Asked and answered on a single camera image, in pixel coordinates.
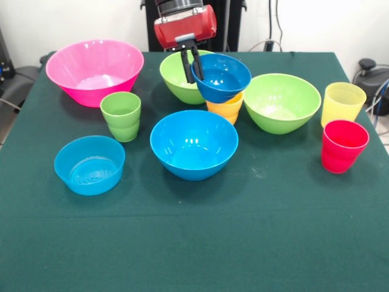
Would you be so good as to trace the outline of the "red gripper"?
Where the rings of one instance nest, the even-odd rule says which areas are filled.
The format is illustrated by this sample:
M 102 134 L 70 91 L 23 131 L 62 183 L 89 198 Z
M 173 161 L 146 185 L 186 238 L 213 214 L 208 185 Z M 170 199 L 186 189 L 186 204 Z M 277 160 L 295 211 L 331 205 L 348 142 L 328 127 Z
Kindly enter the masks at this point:
M 217 32 L 216 15 L 211 5 L 204 4 L 159 4 L 159 18 L 154 21 L 154 32 L 164 49 L 180 49 L 181 43 L 195 43 L 213 38 Z M 204 79 L 201 58 L 196 45 L 191 47 L 193 75 Z M 181 61 L 188 83 L 194 84 L 187 50 L 181 50 Z

